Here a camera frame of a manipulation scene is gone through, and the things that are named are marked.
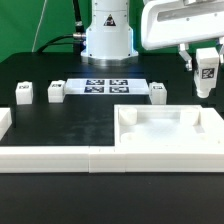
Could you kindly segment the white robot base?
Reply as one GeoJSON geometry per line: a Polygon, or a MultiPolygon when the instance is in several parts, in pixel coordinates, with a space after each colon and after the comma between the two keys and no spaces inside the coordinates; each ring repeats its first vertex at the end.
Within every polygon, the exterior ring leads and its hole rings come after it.
{"type": "Polygon", "coordinates": [[[129,0],[92,0],[92,22],[86,30],[81,59],[98,66],[137,61],[133,29],[129,26],[129,0]]]}

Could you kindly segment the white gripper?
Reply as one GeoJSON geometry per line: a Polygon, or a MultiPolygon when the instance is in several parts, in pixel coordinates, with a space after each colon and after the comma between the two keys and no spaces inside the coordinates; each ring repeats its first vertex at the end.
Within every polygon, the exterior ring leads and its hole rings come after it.
{"type": "Polygon", "coordinates": [[[188,71],[192,57],[187,43],[219,38],[224,63],[224,0],[143,0],[141,44],[146,50],[178,46],[188,71]]]}

